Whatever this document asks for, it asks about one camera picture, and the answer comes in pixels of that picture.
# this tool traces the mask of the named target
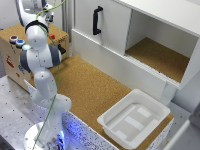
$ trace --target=black handle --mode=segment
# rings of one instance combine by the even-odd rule
[[[101,33],[101,30],[97,28],[98,24],[98,12],[102,11],[103,8],[101,6],[98,6],[97,9],[94,10],[94,15],[93,15],[93,35],[97,35]]]

